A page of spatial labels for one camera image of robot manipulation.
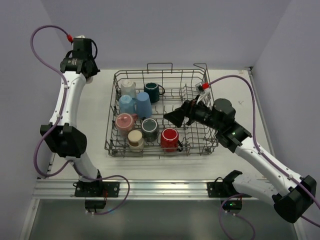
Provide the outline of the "blue plastic tumbler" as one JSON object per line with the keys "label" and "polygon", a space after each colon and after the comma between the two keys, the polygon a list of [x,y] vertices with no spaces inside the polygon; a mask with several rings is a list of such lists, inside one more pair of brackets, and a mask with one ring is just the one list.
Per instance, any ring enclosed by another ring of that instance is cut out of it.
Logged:
{"label": "blue plastic tumbler", "polygon": [[136,112],[139,118],[150,118],[152,115],[152,105],[149,94],[140,92],[136,96]]}

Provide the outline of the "light blue faceted mug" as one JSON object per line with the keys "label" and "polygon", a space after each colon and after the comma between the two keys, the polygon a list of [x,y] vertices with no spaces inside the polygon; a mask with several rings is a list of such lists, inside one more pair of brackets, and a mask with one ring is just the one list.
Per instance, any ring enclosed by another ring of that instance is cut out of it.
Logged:
{"label": "light blue faceted mug", "polygon": [[121,114],[136,114],[136,99],[131,97],[130,95],[122,95],[118,101],[119,104],[119,112]]}

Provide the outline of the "pink ghost pattern mug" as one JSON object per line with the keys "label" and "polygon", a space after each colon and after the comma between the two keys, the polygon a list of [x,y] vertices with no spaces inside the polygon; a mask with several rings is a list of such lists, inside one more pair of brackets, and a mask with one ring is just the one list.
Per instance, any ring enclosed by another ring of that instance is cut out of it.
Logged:
{"label": "pink ghost pattern mug", "polygon": [[138,115],[136,113],[121,113],[115,119],[115,127],[122,137],[127,137],[129,132],[135,129]]}

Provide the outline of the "white faceted ceramic mug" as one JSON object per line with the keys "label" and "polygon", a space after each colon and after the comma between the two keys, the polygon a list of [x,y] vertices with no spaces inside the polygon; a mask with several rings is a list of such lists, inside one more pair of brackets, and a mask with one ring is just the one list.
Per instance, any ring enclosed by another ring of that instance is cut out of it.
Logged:
{"label": "white faceted ceramic mug", "polygon": [[120,92],[122,96],[128,95],[132,98],[136,98],[136,83],[129,79],[123,79],[120,83]]}

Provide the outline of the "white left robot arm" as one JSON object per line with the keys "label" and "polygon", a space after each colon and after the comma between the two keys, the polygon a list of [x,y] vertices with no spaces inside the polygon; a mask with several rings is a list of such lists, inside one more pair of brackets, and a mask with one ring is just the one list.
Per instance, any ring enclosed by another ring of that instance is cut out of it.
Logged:
{"label": "white left robot arm", "polygon": [[87,137],[77,128],[77,115],[82,91],[100,70],[95,62],[96,43],[84,36],[73,38],[73,48],[60,63],[60,90],[55,110],[40,134],[51,150],[71,163],[81,182],[93,182],[99,170],[87,154]]}

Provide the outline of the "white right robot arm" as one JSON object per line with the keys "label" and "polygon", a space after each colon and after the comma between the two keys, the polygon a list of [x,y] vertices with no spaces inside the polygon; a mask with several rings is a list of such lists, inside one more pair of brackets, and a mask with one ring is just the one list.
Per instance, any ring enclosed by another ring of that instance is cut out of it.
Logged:
{"label": "white right robot arm", "polygon": [[216,130],[218,143],[250,163],[264,177],[259,182],[241,172],[231,172],[223,183],[229,194],[245,194],[273,206],[284,220],[295,223],[316,200],[316,180],[286,167],[261,147],[255,136],[235,120],[236,110],[225,98],[214,101],[212,108],[202,101],[186,100],[181,107],[164,114],[164,118],[181,127],[185,118]]}

